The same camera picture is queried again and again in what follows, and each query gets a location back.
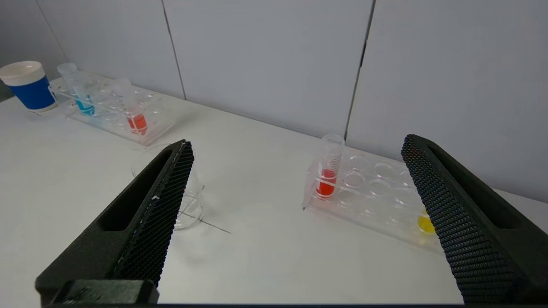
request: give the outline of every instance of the yellow liquid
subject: yellow liquid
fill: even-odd
[[[426,210],[423,210],[423,215],[419,216],[416,221],[416,225],[419,227],[420,230],[426,233],[436,232],[434,226],[432,225],[432,222],[430,221],[430,217],[428,216],[428,214],[426,214]]]

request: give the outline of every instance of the red liquid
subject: red liquid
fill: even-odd
[[[128,118],[129,126],[132,128],[132,133],[144,135],[147,130],[146,126],[146,120],[145,116],[142,114],[136,115],[133,120],[131,118]]]
[[[335,174],[335,171],[329,170],[329,169],[323,169],[322,170],[322,180],[335,184],[337,182],[337,177]],[[335,191],[335,186],[320,182],[318,185],[318,188],[316,188],[316,192],[320,197],[330,197],[333,192]]]

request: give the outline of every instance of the textured gripper pad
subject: textured gripper pad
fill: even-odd
[[[546,303],[548,236],[432,141],[402,149],[465,303]]]
[[[193,161],[192,147],[187,142],[172,158],[112,278],[152,280],[158,285]]]
[[[158,285],[193,161],[192,145],[185,140],[162,150],[36,278],[42,305],[72,280]]]

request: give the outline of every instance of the test tube with blue liquid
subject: test tube with blue liquid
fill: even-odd
[[[91,98],[89,97],[89,93],[85,88],[82,78],[79,76],[76,65],[74,63],[63,63],[57,67],[57,70],[61,73],[68,91],[76,100],[80,112],[92,116],[95,113],[95,107],[85,103],[85,101],[91,101]]]

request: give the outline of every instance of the white table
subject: white table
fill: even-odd
[[[160,303],[461,303],[442,255],[301,208],[317,138],[169,98],[191,140],[206,224],[175,232]],[[144,147],[17,98],[0,103],[0,302],[37,307],[35,278],[132,180]],[[548,206],[501,192],[548,230]]]

